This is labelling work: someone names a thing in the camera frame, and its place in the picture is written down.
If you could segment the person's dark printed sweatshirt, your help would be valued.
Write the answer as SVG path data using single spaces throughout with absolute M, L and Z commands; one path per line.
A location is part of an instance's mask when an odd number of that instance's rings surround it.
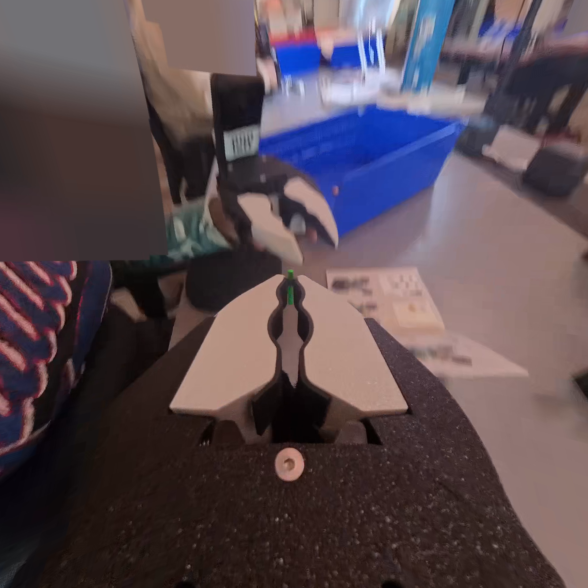
M 109 301 L 108 261 L 1 262 L 1 479 L 75 388 Z

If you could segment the blue plastic bin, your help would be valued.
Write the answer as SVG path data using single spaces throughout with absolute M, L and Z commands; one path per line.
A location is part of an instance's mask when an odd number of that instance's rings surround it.
M 342 237 L 431 187 L 464 127 L 370 105 L 265 136 L 260 149 L 314 180 Z

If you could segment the blue bins on far desk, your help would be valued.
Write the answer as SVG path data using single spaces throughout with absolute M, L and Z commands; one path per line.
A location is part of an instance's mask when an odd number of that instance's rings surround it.
M 333 70 L 358 69 L 361 57 L 355 31 L 313 29 L 294 34 L 270 34 L 269 42 L 280 79 L 302 77 L 322 66 Z

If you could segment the lego instruction booklet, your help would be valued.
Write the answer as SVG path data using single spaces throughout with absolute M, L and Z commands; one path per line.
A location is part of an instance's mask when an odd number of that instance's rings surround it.
M 441 380 L 529 376 L 493 350 L 447 331 L 417 268 L 331 268 L 326 284 Z

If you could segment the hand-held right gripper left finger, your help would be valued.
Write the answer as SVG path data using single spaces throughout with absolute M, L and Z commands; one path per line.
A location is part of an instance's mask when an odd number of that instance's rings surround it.
M 270 440 L 282 400 L 283 275 L 219 311 L 171 401 L 178 415 L 234 422 L 245 440 Z

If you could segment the tall blue cardboard box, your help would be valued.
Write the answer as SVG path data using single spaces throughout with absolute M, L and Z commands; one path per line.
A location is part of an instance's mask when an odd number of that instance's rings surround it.
M 428 93 L 455 1 L 419 1 L 402 72 L 402 93 Z

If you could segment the small black box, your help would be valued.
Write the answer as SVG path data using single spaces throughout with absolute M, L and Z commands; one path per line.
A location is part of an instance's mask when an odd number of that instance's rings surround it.
M 483 156 L 483 149 L 495 140 L 498 130 L 499 124 L 489 115 L 469 116 L 456 141 L 455 150 L 468 157 L 480 158 Z

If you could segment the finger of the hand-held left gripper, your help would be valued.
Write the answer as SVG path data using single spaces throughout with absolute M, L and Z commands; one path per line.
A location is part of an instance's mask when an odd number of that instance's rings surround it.
M 238 204 L 249 222 L 255 244 L 275 254 L 286 263 L 301 266 L 302 250 L 295 234 L 287 228 L 282 218 L 273 211 L 269 196 L 246 193 L 238 196 Z
M 337 249 L 339 231 L 330 205 L 324 195 L 307 179 L 298 176 L 286 181 L 281 194 L 281 219 L 291 229 L 293 219 L 304 222 L 318 238 Z

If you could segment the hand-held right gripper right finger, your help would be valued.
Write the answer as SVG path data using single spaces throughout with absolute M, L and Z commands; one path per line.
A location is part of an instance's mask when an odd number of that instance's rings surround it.
M 364 317 L 305 275 L 295 282 L 298 336 L 296 395 L 321 437 L 349 422 L 406 415 L 408 403 Z

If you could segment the person's left forearm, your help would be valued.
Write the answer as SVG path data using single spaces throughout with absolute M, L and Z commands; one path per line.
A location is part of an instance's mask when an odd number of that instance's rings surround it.
M 168 251 L 164 264 L 179 263 L 231 248 L 232 243 L 214 224 L 210 206 L 216 196 L 202 197 L 174 207 L 166 218 Z

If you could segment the small grey box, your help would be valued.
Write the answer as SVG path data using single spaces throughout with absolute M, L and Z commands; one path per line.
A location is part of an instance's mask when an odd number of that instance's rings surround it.
M 525 186 L 553 197 L 567 197 L 587 176 L 587 148 L 577 143 L 542 147 L 522 176 Z

